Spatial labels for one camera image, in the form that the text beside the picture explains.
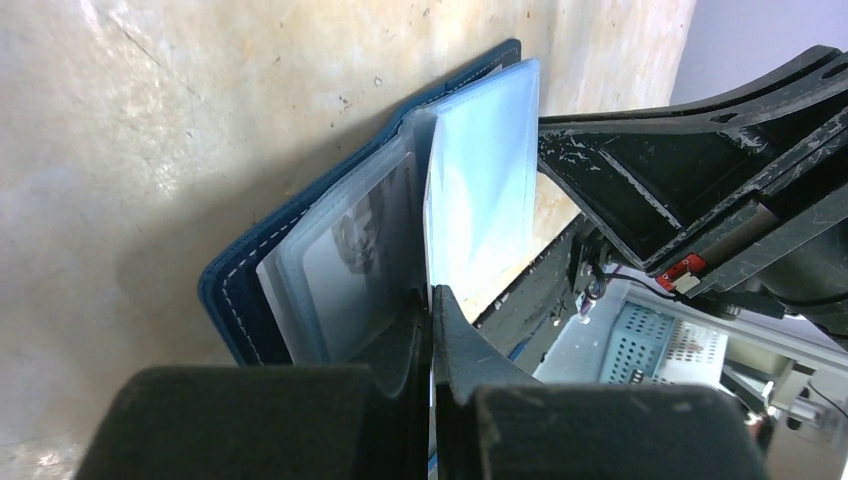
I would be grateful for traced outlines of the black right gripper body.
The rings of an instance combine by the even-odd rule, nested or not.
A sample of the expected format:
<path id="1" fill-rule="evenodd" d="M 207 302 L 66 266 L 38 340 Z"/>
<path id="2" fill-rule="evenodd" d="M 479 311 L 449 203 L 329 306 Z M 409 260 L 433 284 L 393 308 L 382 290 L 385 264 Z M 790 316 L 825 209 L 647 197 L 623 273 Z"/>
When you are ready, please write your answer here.
<path id="1" fill-rule="evenodd" d="M 847 329 L 847 188 L 793 196 L 780 216 L 757 204 L 752 217 L 705 235 L 676 255 L 656 282 L 677 301 L 723 320 L 741 311 L 799 314 L 823 332 Z"/>

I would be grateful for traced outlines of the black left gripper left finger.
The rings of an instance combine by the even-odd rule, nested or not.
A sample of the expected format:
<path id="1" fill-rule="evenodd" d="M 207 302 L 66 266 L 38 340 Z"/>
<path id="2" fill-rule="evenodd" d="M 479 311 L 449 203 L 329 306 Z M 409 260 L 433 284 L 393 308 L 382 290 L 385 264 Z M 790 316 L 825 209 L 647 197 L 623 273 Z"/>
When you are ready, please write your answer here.
<path id="1" fill-rule="evenodd" d="M 426 305 L 411 292 L 351 362 L 153 367 L 117 393 L 80 479 L 423 479 Z"/>

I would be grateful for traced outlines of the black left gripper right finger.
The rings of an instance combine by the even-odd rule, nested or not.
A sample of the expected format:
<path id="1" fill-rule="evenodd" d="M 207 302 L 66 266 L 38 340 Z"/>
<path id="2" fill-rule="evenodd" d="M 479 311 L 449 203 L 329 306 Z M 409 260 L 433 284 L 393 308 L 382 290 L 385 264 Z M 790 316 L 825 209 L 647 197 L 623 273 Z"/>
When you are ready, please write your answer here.
<path id="1" fill-rule="evenodd" d="M 762 455 L 724 393 L 691 385 L 535 380 L 432 293 L 442 479 L 764 479 Z"/>

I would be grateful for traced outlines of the white VIP credit card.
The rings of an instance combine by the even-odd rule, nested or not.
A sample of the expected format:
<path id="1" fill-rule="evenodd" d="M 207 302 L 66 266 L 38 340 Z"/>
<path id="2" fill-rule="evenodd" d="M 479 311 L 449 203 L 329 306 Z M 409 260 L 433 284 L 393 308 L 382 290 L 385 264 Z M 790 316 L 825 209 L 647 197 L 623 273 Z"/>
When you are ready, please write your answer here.
<path id="1" fill-rule="evenodd" d="M 406 153 L 371 173 L 332 210 L 302 267 L 332 362 L 354 356 L 391 320 L 417 283 L 418 168 Z"/>

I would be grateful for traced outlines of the dark blue leather card holder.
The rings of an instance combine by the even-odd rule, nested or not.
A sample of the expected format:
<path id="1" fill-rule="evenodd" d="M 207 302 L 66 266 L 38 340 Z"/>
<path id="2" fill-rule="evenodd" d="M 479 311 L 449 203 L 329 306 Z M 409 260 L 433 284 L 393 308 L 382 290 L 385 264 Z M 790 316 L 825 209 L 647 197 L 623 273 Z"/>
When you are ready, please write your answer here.
<path id="1" fill-rule="evenodd" d="M 466 299 L 508 270 L 532 236 L 539 87 L 500 43 L 220 253 L 198 293 L 236 363 L 347 361 L 409 292 Z"/>

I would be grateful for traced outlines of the thin card edge-on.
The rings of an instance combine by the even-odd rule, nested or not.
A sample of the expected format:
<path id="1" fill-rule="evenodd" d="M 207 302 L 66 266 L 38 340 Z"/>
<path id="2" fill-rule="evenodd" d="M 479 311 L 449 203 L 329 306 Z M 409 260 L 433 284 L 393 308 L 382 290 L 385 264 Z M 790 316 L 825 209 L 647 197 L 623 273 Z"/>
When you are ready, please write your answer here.
<path id="1" fill-rule="evenodd" d="M 428 397 L 428 463 L 427 463 L 427 479 L 436 480 L 438 478 L 438 457 L 437 457 L 437 432 L 436 432 L 436 392 L 434 371 L 429 372 L 429 397 Z"/>

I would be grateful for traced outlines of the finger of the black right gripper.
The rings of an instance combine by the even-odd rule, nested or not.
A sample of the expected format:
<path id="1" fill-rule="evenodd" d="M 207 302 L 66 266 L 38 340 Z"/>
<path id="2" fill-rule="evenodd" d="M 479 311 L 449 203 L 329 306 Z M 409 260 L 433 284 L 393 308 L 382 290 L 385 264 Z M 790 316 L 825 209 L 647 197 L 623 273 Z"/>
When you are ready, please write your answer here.
<path id="1" fill-rule="evenodd" d="M 751 197 L 826 167 L 846 132 L 847 55 L 817 45 L 707 99 L 543 117 L 538 153 L 626 259 L 655 272 Z"/>

